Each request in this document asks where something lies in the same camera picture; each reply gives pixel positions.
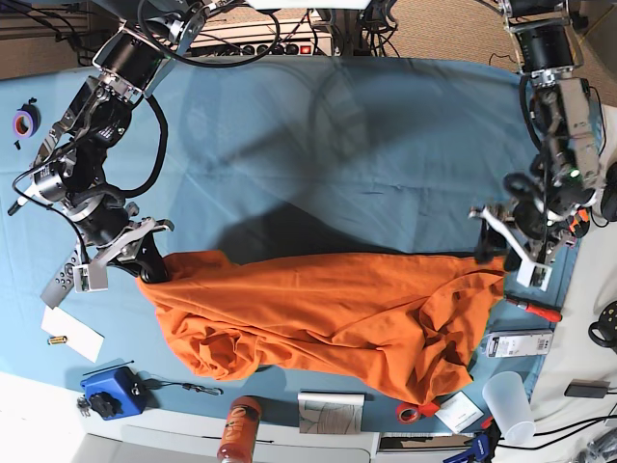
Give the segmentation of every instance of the plastic cup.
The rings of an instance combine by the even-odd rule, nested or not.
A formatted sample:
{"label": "plastic cup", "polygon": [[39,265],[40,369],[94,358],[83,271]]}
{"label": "plastic cup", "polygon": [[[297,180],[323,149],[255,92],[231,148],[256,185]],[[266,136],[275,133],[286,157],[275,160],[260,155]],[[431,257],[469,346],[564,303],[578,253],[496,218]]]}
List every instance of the plastic cup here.
{"label": "plastic cup", "polygon": [[518,373],[496,374],[484,385],[482,396],[508,444],[519,446],[533,437],[536,423]]}

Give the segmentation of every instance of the screwdriver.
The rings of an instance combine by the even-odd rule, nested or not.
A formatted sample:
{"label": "screwdriver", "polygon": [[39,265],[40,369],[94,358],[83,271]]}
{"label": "screwdriver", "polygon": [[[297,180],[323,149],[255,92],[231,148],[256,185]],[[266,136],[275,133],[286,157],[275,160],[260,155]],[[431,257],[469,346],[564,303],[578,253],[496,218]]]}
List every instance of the screwdriver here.
{"label": "screwdriver", "polygon": [[506,295],[505,300],[510,304],[514,304],[515,306],[523,309],[525,312],[538,315],[552,323],[558,323],[563,319],[561,313],[559,313],[557,310],[541,307],[539,303],[527,302],[523,299],[519,299],[518,297],[511,295]]}

